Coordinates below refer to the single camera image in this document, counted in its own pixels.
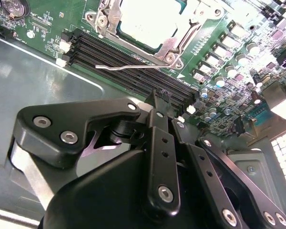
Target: green circuit board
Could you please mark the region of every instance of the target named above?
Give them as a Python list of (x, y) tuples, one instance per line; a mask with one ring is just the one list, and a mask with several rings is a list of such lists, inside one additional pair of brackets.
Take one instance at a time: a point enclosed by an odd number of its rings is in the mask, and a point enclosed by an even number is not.
[[(14, 38), (50, 57), (56, 59), (61, 57), (63, 51), (60, 50), (61, 32), (63, 30), (73, 31), (76, 28), (99, 39), (98, 34), (87, 23), (84, 15), (88, 11), (97, 11), (99, 0), (29, 0), (31, 11), (24, 19), (10, 20), (2, 7), (0, 7), (0, 25), (14, 31)], [(217, 109), (216, 116), (209, 122), (210, 131), (216, 135), (228, 135), (231, 133), (233, 121), (240, 115), (247, 115), (256, 108), (253, 104), (248, 83), (253, 80), (250, 71), (255, 69), (261, 75), (269, 77), (265, 81), (261, 91), (273, 81), (286, 80), (286, 69), (276, 64), (273, 56), (273, 49), (286, 43), (286, 24), (280, 28), (272, 24), (262, 15), (252, 14), (247, 16), (242, 27), (247, 31), (243, 38), (232, 37), (239, 43), (237, 47), (228, 48), (230, 54), (224, 58), (216, 67), (211, 68), (208, 74), (202, 73), (203, 78), (193, 76), (193, 73), (199, 68), (202, 61), (205, 61), (208, 54), (212, 52), (214, 45), (221, 42), (223, 34), (230, 34), (229, 28), (234, 24), (234, 18), (229, 12), (219, 20), (207, 20), (197, 35), (190, 42), (184, 53), (182, 61), (184, 67), (180, 70), (162, 68), (161, 71), (176, 80), (184, 83), (188, 87), (200, 91), (202, 88), (208, 89), (208, 98), (202, 99), (197, 106), (198, 112), (189, 119), (192, 124), (204, 122), (204, 114), (212, 107)], [(281, 31), (279, 38), (273, 38), (273, 34)], [(104, 42), (118, 48), (121, 51), (135, 57), (136, 59), (146, 61), (136, 53), (103, 38)], [(241, 66), (235, 60), (239, 53), (247, 54), (246, 45), (255, 42), (260, 47), (260, 54), (256, 57), (249, 57), (249, 64)], [(269, 63), (274, 63), (275, 67), (269, 68)], [(237, 75), (233, 78), (228, 77), (225, 67), (234, 65)], [(88, 70), (81, 69), (85, 73), (95, 77), (96, 75)], [(222, 76), (225, 78), (225, 86), (217, 87), (215, 78)], [(113, 86), (123, 90), (122, 87), (102, 79)]]

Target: black plastic part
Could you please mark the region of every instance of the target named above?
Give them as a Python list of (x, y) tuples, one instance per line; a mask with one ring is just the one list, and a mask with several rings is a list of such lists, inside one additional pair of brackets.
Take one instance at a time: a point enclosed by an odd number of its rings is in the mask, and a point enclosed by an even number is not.
[[(17, 144), (25, 151), (32, 153), (58, 168), (69, 168), (75, 165), (82, 151), (90, 143), (88, 133), (99, 137), (103, 129), (117, 120), (135, 120), (140, 109), (132, 110), (129, 99), (98, 100), (78, 103), (51, 104), (30, 106), (19, 111), (14, 127)], [(33, 119), (44, 116), (50, 119), (47, 128), (37, 127)], [(78, 141), (69, 145), (60, 135), (72, 131)]]
[[(232, 190), (237, 200), (234, 201), (234, 206), (236, 207), (235, 202), (237, 202), (238, 213), (249, 228), (286, 229), (286, 226), (279, 222), (276, 213), (285, 220), (286, 215), (210, 139), (201, 137), (198, 144), (223, 174), (222, 183), (227, 190)], [(265, 212), (273, 217), (275, 226), (268, 222), (264, 216)]]
[(3, 39), (3, 40), (9, 40), (11, 38), (13, 38), (13, 34), (14, 32), (1, 26), (0, 25), (0, 38)]
[(71, 50), (62, 56), (62, 59), (69, 65), (77, 64), (131, 92), (147, 97), (153, 89), (163, 88), (170, 92), (172, 107), (176, 111), (182, 110), (184, 104), (190, 104), (197, 96), (196, 90), (183, 85), (157, 69), (125, 69), (122, 71), (96, 69), (95, 65), (117, 67), (144, 65), (144, 63), (80, 29), (63, 32), (61, 38), (72, 43)]
[(204, 193), (178, 167), (179, 214), (155, 223), (142, 211), (145, 153), (128, 151), (64, 186), (51, 200), (40, 229), (215, 229)]

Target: screw hole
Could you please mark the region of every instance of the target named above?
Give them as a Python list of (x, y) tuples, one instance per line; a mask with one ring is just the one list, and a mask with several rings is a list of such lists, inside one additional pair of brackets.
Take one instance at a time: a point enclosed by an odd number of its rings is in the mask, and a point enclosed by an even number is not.
[(91, 14), (88, 14), (88, 15), (87, 15), (87, 19), (88, 19), (89, 21), (92, 21), (92, 20), (93, 20), (93, 16), (92, 16)]
[(41, 119), (41, 120), (39, 120), (39, 121), (38, 121), (38, 123), (40, 123), (40, 124), (44, 124), (44, 125), (45, 125), (45, 124), (47, 124), (47, 121), (46, 121), (46, 120), (44, 120), (44, 119)]
[(255, 25), (251, 25), (251, 26), (249, 27), (249, 30), (250, 30), (250, 31), (254, 31), (254, 30), (255, 30)]
[(164, 157), (168, 157), (168, 153), (167, 153), (167, 152), (162, 152), (162, 155), (163, 155)]
[(133, 105), (133, 104), (128, 104), (128, 108), (129, 109), (131, 109), (131, 110), (135, 110), (135, 109), (137, 109), (136, 107), (135, 107), (135, 105)]
[(212, 174), (210, 171), (207, 171), (206, 173), (207, 173), (207, 175), (208, 175), (209, 177), (212, 177), (212, 176), (213, 176), (213, 174)]

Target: metal surface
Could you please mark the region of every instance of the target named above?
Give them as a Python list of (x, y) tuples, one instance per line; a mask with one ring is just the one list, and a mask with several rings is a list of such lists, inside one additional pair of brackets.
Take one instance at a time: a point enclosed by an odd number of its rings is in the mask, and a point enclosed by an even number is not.
[(266, 218), (266, 220), (271, 224), (271, 225), (275, 225), (276, 224), (276, 221), (275, 219), (272, 217), (272, 215), (270, 215), (268, 212), (264, 212), (264, 216)]
[(74, 133), (72, 131), (64, 131), (61, 134), (61, 140), (64, 143), (72, 145), (78, 141), (78, 137), (77, 137), (76, 133)]
[(46, 128), (51, 125), (51, 121), (47, 117), (44, 117), (44, 116), (38, 116), (34, 118), (33, 122), (36, 126), (40, 128)]
[(106, 65), (96, 65), (98, 69), (106, 69), (109, 71), (119, 71), (129, 68), (175, 68), (182, 69), (184, 64), (180, 58), (186, 47), (189, 45), (198, 30), (210, 19), (220, 19), (224, 10), (215, 1), (207, 4), (191, 0), (187, 2), (185, 9), (180, 15), (180, 19), (176, 23), (177, 30), (173, 37), (167, 38), (160, 50), (152, 55), (140, 48), (128, 43), (117, 36), (118, 23), (122, 18), (121, 0), (101, 0), (97, 12), (86, 12), (86, 21), (95, 29), (99, 36), (106, 37), (132, 51), (147, 60), (155, 63), (155, 65), (126, 65), (122, 67), (109, 67)]
[[(4, 168), (15, 117), (20, 109), (38, 104), (126, 96), (128, 94), (83, 73), (56, 66), (51, 58), (28, 51), (21, 43), (16, 46), (0, 41), (0, 208), (38, 221), (44, 214), (36, 196), (13, 183)], [(84, 161), (80, 159), (80, 174), (121, 152), (106, 151), (88, 156)], [(18, 177), (14, 176), (15, 170), (10, 172), (15, 179)]]
[(237, 225), (237, 220), (235, 215), (233, 215), (233, 213), (228, 209), (223, 209), (223, 216), (231, 226), (235, 227)]
[(278, 218), (278, 221), (280, 221), (281, 224), (286, 226), (286, 220), (284, 219), (283, 216), (281, 216), (280, 214), (276, 213), (276, 217)]
[(171, 203), (174, 199), (173, 193), (168, 187), (160, 186), (158, 193), (160, 198), (166, 203)]

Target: mounting screw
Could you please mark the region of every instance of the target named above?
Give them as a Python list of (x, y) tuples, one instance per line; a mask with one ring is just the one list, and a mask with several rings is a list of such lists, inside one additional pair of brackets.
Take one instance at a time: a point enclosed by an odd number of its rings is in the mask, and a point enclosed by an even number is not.
[(255, 173), (255, 167), (254, 167), (254, 166), (248, 166), (248, 167), (247, 167), (247, 171), (248, 171), (249, 173), (254, 174), (254, 173)]
[(183, 124), (182, 122), (178, 122), (177, 124), (178, 124), (178, 126), (180, 126), (181, 128), (184, 128), (184, 124)]
[(163, 118), (163, 117), (164, 117), (164, 115), (163, 115), (163, 114), (161, 114), (160, 112), (157, 112), (157, 115), (158, 115), (159, 117), (161, 117), (161, 118)]
[(168, 187), (160, 186), (158, 188), (158, 193), (159, 193), (160, 198), (164, 202), (171, 203), (173, 201), (173, 198), (174, 198), (173, 193)]
[(73, 133), (72, 131), (64, 131), (62, 132), (61, 134), (61, 140), (64, 142), (64, 143), (67, 143), (67, 144), (75, 144), (78, 140), (78, 137), (75, 133)]
[(281, 224), (286, 226), (286, 220), (281, 216), (280, 214), (276, 213), (276, 217), (278, 218), (278, 221), (280, 221)]
[(264, 216), (271, 225), (274, 226), (276, 224), (275, 219), (268, 212), (265, 211)]
[(44, 116), (38, 116), (34, 118), (33, 122), (35, 126), (38, 126), (40, 128), (46, 128), (51, 125), (51, 121), (47, 117), (44, 117)]
[(204, 140), (204, 143), (208, 146), (208, 147), (211, 147), (211, 143), (208, 141), (208, 140)]
[(228, 209), (224, 209), (223, 210), (223, 216), (225, 218), (225, 220), (232, 226), (232, 227), (236, 227), (237, 225), (237, 220), (235, 215)]

